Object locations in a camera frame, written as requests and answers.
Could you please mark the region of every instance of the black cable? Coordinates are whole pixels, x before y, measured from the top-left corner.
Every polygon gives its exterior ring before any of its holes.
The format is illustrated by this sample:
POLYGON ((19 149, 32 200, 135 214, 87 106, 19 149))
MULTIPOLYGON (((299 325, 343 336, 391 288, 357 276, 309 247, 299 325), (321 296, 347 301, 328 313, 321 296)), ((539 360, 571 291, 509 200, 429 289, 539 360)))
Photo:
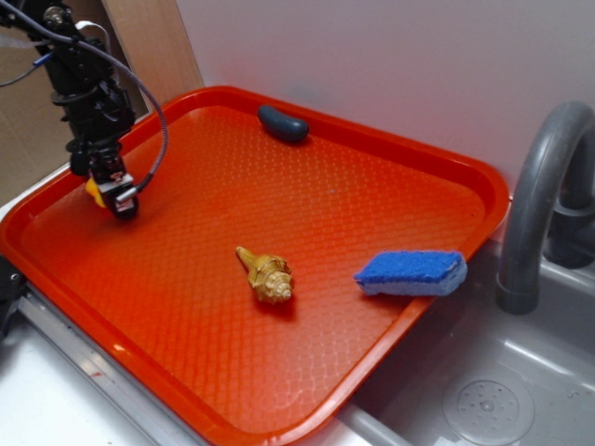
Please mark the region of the black cable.
MULTIPOLYGON (((147 185, 149 184, 149 182, 152 180, 153 176, 155 175, 155 172, 157 171, 157 169, 159 168, 159 165, 163 161, 165 152, 167 151, 167 145, 169 143, 169 134, 167 132, 167 121, 165 119, 164 112, 161 109, 161 106, 159 105, 159 102, 157 101, 155 96, 140 81, 140 79, 128 67, 126 67, 126 65, 124 63, 122 63, 120 60, 114 58, 113 56, 107 54, 104 51, 101 51, 99 48, 88 44, 85 41, 82 41, 79 39, 73 39, 71 37, 66 37, 64 35, 53 33, 50 30, 47 30, 46 28, 41 26, 39 23, 37 23, 35 20, 31 19, 29 16, 27 16, 22 11, 20 11, 18 8, 9 4, 6 0, 0 0, 0 7, 3 7, 4 9, 12 12, 17 17, 19 17, 19 19, 23 20, 25 23, 27 23, 29 26, 31 26, 34 30, 38 31, 40 34, 44 35, 45 37, 47 37, 51 40, 54 40, 56 42, 60 42, 63 44, 72 45, 72 46, 79 46, 83 49, 86 49, 87 51, 92 52, 93 54, 96 54, 97 56, 99 56, 103 59, 106 59, 111 64, 113 64, 115 67, 122 70, 122 72, 132 82, 134 82, 139 87, 140 91, 142 91, 145 94, 145 96, 147 97, 149 102, 155 108, 157 115, 159 116, 163 139, 162 139, 161 149, 159 150, 157 158, 155 159, 151 169, 149 170, 149 174, 147 174, 147 176, 145 176, 145 178, 137 186, 135 186, 133 188, 136 193, 140 193, 143 189, 145 189, 147 187, 147 185)), ((126 192, 123 195, 126 195, 127 199, 132 198, 132 196, 134 196, 134 195, 130 196, 131 194, 126 193, 126 192)), ((120 197, 116 198, 116 200, 117 201, 125 201, 125 200, 121 200, 120 197)))
POLYGON ((34 72, 36 69, 37 69, 37 67, 35 65, 33 65, 29 70, 20 74, 19 76, 15 77, 14 79, 12 79, 10 81, 3 82, 2 84, 0 84, 0 87, 16 84, 18 81, 21 81, 22 79, 27 77, 29 74, 34 72))

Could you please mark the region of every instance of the sink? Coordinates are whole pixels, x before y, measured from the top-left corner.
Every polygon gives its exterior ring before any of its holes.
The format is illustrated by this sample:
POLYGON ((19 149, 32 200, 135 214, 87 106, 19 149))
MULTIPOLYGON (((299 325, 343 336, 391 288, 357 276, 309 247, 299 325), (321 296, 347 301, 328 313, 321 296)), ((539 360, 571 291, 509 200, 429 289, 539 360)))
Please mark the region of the sink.
POLYGON ((538 308, 511 315, 498 256, 489 242, 352 397, 403 444, 595 442, 595 280, 544 260, 538 308))

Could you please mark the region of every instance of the orange tray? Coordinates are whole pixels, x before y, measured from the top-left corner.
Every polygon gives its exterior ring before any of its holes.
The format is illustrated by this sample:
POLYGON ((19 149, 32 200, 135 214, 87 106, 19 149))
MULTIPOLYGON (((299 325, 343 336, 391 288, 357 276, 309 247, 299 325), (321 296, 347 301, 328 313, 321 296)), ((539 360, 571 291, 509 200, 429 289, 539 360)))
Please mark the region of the orange tray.
MULTIPOLYGON (((322 426, 432 302, 366 297, 352 275, 385 250, 469 259, 508 207, 486 164, 235 88, 165 115, 169 152, 135 219, 64 173, 4 219, 0 251, 216 444, 282 445, 322 426), (265 103, 306 120, 308 137, 271 137, 265 103), (238 245, 287 260, 288 302, 256 300, 238 245)), ((154 116, 124 138, 133 176, 160 142, 154 116)))

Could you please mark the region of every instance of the blue sponge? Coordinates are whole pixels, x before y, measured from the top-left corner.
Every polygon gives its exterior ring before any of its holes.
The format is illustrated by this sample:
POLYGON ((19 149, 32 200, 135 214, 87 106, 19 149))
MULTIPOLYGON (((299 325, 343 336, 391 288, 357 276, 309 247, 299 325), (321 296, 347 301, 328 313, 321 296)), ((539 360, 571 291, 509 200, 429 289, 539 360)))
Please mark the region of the blue sponge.
POLYGON ((443 251, 382 253, 353 276, 367 295, 450 295, 466 277, 463 255, 443 251))

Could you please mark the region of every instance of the conch shell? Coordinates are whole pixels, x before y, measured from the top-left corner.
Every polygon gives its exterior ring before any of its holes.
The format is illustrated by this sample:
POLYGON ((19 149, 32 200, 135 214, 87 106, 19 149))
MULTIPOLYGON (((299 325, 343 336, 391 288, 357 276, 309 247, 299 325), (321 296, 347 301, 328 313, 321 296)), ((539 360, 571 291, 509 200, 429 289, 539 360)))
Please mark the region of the conch shell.
POLYGON ((291 269, 278 256, 255 256, 238 246, 236 254, 248 269, 248 283, 257 292, 260 302, 277 304, 291 297, 291 269))

